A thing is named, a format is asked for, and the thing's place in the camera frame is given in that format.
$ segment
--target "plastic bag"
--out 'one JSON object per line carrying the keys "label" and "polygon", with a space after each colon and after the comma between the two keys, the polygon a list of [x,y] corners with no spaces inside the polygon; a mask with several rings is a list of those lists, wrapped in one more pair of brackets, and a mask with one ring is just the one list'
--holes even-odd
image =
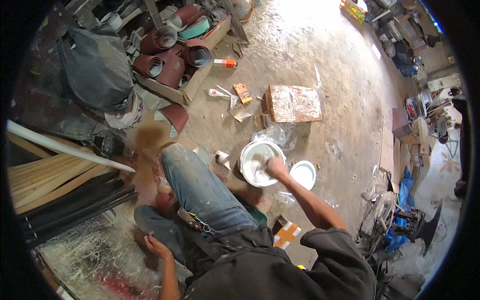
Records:
{"label": "plastic bag", "polygon": [[[405,167],[405,173],[402,180],[400,180],[400,195],[398,206],[403,210],[410,211],[412,207],[415,206],[413,196],[410,194],[410,189],[413,186],[413,177],[408,171],[408,168]],[[398,226],[406,227],[407,220],[399,217],[395,217],[393,223]],[[389,228],[387,234],[385,234],[385,239],[388,241],[388,247],[385,250],[387,253],[392,253],[395,249],[400,248],[401,245],[405,244],[408,241],[406,236],[399,236],[393,233],[392,229]]]}
{"label": "plastic bag", "polygon": [[295,203],[295,196],[289,192],[278,192],[275,195],[275,199],[279,200],[281,203],[290,206]]}
{"label": "plastic bag", "polygon": [[270,116],[264,114],[264,122],[268,126],[266,129],[254,132],[253,141],[269,141],[280,147],[282,151],[290,151],[297,142],[295,123],[273,123]]}
{"label": "plastic bag", "polygon": [[67,28],[57,45],[74,102],[108,112],[130,106],[132,70],[116,32]]}

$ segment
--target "bucket lid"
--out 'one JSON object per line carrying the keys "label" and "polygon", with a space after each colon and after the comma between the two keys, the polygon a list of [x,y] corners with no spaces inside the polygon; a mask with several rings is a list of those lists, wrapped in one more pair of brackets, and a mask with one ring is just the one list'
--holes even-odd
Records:
{"label": "bucket lid", "polygon": [[315,167],[308,160],[302,160],[293,165],[290,176],[307,190],[311,190],[317,180]]}

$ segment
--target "person's right arm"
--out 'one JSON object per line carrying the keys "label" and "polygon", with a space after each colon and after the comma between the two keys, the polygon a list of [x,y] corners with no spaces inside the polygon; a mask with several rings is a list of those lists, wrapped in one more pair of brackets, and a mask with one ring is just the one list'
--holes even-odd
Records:
{"label": "person's right arm", "polygon": [[283,183],[295,196],[310,222],[317,228],[329,229],[332,227],[348,231],[347,226],[338,213],[325,201],[311,191],[305,189],[288,173],[287,166],[281,158],[273,157],[267,161],[266,172]]}

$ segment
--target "knee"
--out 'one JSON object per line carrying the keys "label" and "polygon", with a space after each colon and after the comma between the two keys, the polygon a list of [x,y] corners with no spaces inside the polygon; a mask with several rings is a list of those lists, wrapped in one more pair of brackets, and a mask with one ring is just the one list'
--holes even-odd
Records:
{"label": "knee", "polygon": [[172,144],[167,148],[163,149],[161,154],[162,163],[169,162],[173,160],[179,160],[180,158],[185,158],[187,154],[187,149],[179,143]]}

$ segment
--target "plastic bucket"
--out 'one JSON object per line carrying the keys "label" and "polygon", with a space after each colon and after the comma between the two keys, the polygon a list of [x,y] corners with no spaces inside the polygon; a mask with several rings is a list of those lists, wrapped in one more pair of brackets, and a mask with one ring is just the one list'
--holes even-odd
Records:
{"label": "plastic bucket", "polygon": [[136,127],[142,122],[146,113],[144,101],[136,90],[134,90],[132,97],[132,109],[130,111],[105,113],[105,120],[110,127],[117,129],[130,129]]}
{"label": "plastic bucket", "polygon": [[248,143],[240,152],[238,165],[240,173],[245,180],[257,188],[271,186],[278,182],[260,168],[271,157],[280,157],[285,163],[286,158],[282,149],[276,144],[267,141],[255,141]]}

